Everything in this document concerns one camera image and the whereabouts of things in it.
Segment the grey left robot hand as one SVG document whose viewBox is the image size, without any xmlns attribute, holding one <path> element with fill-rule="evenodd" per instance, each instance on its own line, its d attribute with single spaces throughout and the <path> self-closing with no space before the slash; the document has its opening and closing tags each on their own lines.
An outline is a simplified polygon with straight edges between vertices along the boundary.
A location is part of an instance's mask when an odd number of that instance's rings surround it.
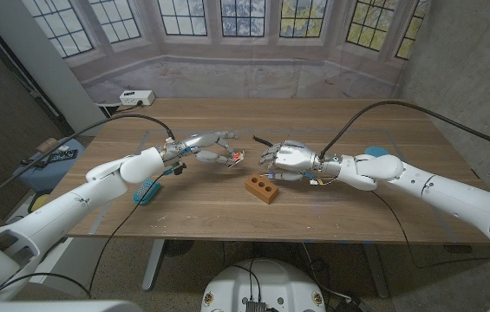
<svg viewBox="0 0 490 312">
<path fill-rule="evenodd" d="M 220 163 L 232 167 L 238 164 L 244 156 L 240 152 L 235 152 L 226 140 L 237 138 L 238 135 L 231 131 L 194 134 L 180 141 L 168 138 L 166 144 L 160 149 L 160 156 L 164 166 L 173 165 L 180 162 L 183 157 L 194 155 L 198 161 L 203 163 Z M 206 150 L 206 147 L 213 145 L 223 147 L 229 156 Z"/>
</svg>

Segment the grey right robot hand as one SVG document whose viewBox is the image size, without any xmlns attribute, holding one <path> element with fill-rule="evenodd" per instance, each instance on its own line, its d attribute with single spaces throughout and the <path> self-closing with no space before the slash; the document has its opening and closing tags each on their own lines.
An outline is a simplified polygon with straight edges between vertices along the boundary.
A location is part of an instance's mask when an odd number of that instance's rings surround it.
<svg viewBox="0 0 490 312">
<path fill-rule="evenodd" d="M 267 165 L 270 179 L 285 181 L 318 175 L 336 178 L 342 167 L 339 160 L 320 160 L 315 151 L 295 140 L 286 140 L 268 147 L 262 153 L 258 164 Z"/>
</svg>

